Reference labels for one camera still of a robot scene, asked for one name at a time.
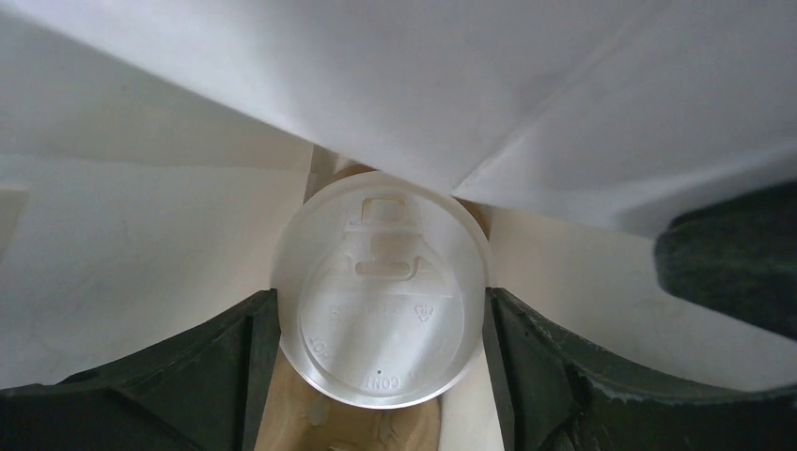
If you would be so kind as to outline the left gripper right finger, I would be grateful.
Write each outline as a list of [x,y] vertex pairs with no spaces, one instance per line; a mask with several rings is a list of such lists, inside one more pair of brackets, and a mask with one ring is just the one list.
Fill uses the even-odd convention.
[[792,450],[796,389],[665,374],[488,288],[483,343],[507,450]]

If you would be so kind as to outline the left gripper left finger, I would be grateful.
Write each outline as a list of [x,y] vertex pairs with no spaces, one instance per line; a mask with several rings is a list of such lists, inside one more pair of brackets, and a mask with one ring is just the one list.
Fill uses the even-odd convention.
[[280,327],[277,294],[112,363],[1,393],[5,450],[251,450]]

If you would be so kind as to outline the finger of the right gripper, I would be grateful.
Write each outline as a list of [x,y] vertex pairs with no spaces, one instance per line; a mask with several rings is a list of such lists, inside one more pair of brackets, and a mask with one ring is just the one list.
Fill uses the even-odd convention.
[[682,214],[653,259],[667,293],[795,339],[795,181]]

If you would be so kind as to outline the white cup lid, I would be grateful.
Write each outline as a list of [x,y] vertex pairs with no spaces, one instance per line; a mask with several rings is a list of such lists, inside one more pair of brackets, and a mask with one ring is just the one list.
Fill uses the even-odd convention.
[[482,352],[492,256],[457,199],[380,171],[312,195],[274,253],[280,348],[312,387],[368,409],[454,386]]

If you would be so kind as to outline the light blue paper bag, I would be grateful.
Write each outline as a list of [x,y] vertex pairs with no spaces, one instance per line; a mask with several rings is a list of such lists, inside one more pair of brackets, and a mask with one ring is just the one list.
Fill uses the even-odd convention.
[[[354,164],[472,209],[487,289],[582,338],[796,389],[796,337],[653,259],[682,214],[796,183],[792,1],[5,1],[1,393],[275,291],[290,219]],[[507,450],[483,324],[434,450]]]

